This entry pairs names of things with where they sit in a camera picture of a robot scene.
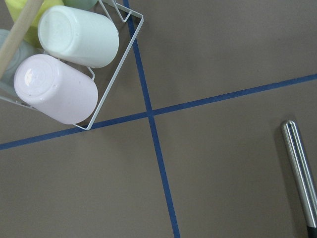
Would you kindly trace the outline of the white upturned cup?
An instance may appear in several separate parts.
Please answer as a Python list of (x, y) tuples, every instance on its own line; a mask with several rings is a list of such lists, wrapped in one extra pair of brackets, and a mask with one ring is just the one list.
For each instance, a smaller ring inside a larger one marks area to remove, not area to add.
[(51, 56), (92, 68), (110, 64), (119, 48), (118, 30), (109, 18), (63, 5), (43, 13), (38, 38)]

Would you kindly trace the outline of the yellow upturned cup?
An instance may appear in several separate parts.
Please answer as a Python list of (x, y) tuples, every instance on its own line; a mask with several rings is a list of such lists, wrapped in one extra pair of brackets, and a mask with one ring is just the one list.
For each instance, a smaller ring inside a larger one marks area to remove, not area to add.
[[(5, 0), (5, 4), (8, 8), (9, 14), (13, 22), (16, 22), (16, 20), (19, 18), (20, 13), (22, 9), (24, 8), (26, 2), (27, 2), (26, 0)], [(38, 24), (44, 12), (55, 5), (64, 5), (64, 3), (62, 0), (43, 1), (40, 9), (38, 10), (35, 18), (33, 19), (33, 22), (31, 23), (28, 31), (26, 32), (24, 36), (24, 40), (26, 42), (28, 42), (29, 44), (31, 44), (32, 46), (36, 48), (42, 47), (38, 38)]]

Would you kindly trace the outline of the pink upturned cup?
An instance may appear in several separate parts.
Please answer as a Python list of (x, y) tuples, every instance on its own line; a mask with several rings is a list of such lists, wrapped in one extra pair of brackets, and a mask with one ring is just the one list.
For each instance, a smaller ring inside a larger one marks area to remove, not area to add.
[(15, 72), (17, 96), (63, 124), (76, 124), (95, 110), (98, 90), (93, 79), (45, 54), (24, 60)]

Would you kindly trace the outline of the pale blue upturned cup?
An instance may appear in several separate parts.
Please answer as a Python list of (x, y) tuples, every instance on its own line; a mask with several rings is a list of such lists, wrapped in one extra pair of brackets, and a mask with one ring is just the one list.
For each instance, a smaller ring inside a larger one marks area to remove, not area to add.
[(32, 55), (41, 54), (42, 52), (41, 49), (35, 48), (23, 40), (0, 80), (0, 88), (12, 96), (17, 96), (14, 89), (14, 75), (16, 70), (25, 59)]

